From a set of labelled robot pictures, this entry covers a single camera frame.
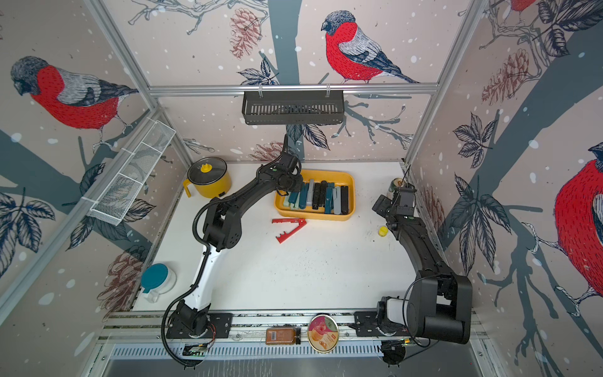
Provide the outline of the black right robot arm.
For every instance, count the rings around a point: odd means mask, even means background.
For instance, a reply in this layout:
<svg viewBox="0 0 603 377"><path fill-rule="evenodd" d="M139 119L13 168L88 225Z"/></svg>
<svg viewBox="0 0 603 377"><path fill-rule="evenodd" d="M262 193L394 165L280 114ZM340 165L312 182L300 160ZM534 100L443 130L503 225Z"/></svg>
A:
<svg viewBox="0 0 603 377"><path fill-rule="evenodd" d="M466 344L470 339L473 287L448 266L430 240L425 222L414 216L415 190L381 195L372 210L407 251L416 278L403 298L384 296L376 326L385 335L406 330L412 337Z"/></svg>

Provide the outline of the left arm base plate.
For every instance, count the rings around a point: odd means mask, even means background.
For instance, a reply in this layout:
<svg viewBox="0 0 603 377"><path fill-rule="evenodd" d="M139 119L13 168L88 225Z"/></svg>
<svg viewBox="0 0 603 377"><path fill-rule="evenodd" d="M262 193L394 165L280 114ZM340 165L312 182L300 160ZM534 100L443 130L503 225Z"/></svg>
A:
<svg viewBox="0 0 603 377"><path fill-rule="evenodd" d="M172 314L167 322L168 339L227 339L232 327L231 313Z"/></svg>

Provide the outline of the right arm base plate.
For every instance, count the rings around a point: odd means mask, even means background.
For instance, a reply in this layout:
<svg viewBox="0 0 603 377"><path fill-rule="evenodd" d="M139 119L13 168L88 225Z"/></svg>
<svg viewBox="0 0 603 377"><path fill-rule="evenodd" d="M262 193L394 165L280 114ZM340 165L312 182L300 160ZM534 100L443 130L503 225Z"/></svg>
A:
<svg viewBox="0 0 603 377"><path fill-rule="evenodd" d="M356 311L351 328L357 337L409 337L410 332L403 324L392 322L377 311Z"/></svg>

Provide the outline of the dark teal angled pruning pliers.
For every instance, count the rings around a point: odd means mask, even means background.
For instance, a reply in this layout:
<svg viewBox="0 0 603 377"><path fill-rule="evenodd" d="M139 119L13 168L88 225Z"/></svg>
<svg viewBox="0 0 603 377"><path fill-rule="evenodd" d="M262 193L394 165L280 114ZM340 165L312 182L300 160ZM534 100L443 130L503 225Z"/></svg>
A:
<svg viewBox="0 0 603 377"><path fill-rule="evenodd" d="M307 198L308 198L308 192L309 192L309 183L305 183L300 194L299 194L299 201L298 201L298 208L300 210L305 210L306 206L307 206Z"/></svg>

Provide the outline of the grey pruning pliers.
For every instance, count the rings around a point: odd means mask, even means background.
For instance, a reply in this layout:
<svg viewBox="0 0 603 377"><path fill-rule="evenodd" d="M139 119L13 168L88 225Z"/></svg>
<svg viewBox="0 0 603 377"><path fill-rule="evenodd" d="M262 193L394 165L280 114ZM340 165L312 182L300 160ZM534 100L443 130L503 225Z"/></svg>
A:
<svg viewBox="0 0 603 377"><path fill-rule="evenodd" d="M312 207L314 186L315 186L315 181L313 179L310 179L309 184L308 184L306 207Z"/></svg>

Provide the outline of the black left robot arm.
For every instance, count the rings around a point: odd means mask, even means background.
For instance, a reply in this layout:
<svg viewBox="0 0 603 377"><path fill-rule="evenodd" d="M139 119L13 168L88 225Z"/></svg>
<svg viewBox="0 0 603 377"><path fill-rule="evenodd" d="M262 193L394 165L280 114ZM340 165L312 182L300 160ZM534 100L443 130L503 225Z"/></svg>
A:
<svg viewBox="0 0 603 377"><path fill-rule="evenodd" d="M203 257L190 288L168 305L161 323L161 337L194 339L210 332L209 311L218 270L226 251L240 241L242 218L260 199L274 192L298 193L303 187L300 159L282 151L260 166L243 188L221 199L212 199L193 218L194 239Z"/></svg>

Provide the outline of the black pruning pliers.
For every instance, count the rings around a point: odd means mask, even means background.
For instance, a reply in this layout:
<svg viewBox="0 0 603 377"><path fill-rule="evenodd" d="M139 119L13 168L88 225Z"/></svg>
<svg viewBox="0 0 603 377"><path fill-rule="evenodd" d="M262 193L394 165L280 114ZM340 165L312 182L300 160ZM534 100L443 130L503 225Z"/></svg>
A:
<svg viewBox="0 0 603 377"><path fill-rule="evenodd" d="M350 187L348 187L348 185L343 185L339 188L341 190L341 214L348 215L350 213Z"/></svg>
<svg viewBox="0 0 603 377"><path fill-rule="evenodd" d="M319 209L320 198L321 198L321 184L320 184L320 182L316 182L313 187L313 193L312 193L312 209L314 209L314 210Z"/></svg>
<svg viewBox="0 0 603 377"><path fill-rule="evenodd" d="M319 207L325 207L327 193L328 193L328 182L327 181L320 182L320 202L319 202Z"/></svg>

